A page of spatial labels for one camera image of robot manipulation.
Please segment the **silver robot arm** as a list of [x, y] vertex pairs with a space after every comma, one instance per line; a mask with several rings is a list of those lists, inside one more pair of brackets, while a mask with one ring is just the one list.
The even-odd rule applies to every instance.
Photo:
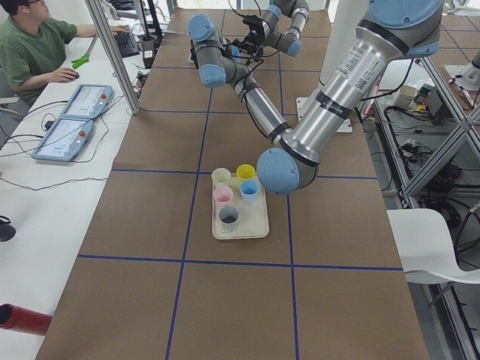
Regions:
[[296, 57], [302, 48], [302, 31], [310, 19], [306, 1], [270, 1], [260, 15], [242, 15], [248, 33], [237, 47], [249, 56], [260, 57], [270, 47], [279, 53]]
[[438, 50], [442, 13], [441, 1], [370, 1], [355, 28], [354, 43], [325, 85], [310, 95], [295, 127], [277, 111], [209, 16], [193, 15], [187, 33], [202, 84], [230, 85], [272, 144], [256, 164], [260, 183], [270, 193], [286, 195], [315, 179], [321, 151], [390, 62]]

